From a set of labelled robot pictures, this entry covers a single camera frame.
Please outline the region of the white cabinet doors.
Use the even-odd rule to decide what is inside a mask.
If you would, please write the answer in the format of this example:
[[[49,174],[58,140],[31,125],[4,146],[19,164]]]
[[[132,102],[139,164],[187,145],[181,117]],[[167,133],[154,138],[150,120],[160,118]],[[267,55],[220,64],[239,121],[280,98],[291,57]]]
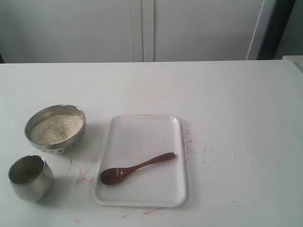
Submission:
[[[6,63],[245,60],[261,0],[3,0]]]

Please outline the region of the small steel cup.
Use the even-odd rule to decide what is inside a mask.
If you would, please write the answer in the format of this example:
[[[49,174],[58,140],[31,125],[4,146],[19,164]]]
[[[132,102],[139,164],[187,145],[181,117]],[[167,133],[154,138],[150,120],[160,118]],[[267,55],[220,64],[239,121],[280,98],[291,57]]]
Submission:
[[[38,202],[51,190],[54,175],[39,155],[18,159],[9,169],[8,178],[14,193],[23,201]]]

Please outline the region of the brown wooden spoon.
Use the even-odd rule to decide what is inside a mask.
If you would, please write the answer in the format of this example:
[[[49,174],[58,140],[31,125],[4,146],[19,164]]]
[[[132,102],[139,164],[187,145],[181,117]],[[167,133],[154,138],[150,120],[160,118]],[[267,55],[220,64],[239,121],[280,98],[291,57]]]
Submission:
[[[119,167],[109,168],[109,169],[104,170],[100,174],[99,178],[104,185],[115,185],[115,184],[118,184],[121,181],[123,181],[128,175],[130,175],[132,172],[134,172],[140,168],[143,168],[143,167],[146,167],[149,165],[153,165],[156,163],[164,162],[164,161],[169,161],[169,160],[174,159],[175,157],[176,157],[175,153],[169,152],[169,153],[154,157],[148,161],[145,161],[145,162],[140,163],[135,166],[123,167],[123,168],[119,168]]]

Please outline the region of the dark vertical post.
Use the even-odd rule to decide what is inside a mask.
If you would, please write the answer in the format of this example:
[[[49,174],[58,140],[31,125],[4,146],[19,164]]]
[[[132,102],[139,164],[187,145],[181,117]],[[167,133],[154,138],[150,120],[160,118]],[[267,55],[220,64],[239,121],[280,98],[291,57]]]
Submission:
[[[277,53],[286,25],[293,11],[296,0],[276,0],[257,60],[273,60]]]

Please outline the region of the steel bowl of rice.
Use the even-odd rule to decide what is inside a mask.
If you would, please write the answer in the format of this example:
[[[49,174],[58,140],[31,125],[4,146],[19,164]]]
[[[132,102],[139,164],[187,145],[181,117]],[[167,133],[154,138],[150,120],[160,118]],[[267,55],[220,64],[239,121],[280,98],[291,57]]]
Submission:
[[[73,105],[54,105],[34,114],[26,123],[24,133],[37,150],[61,154],[75,147],[86,130],[85,113]]]

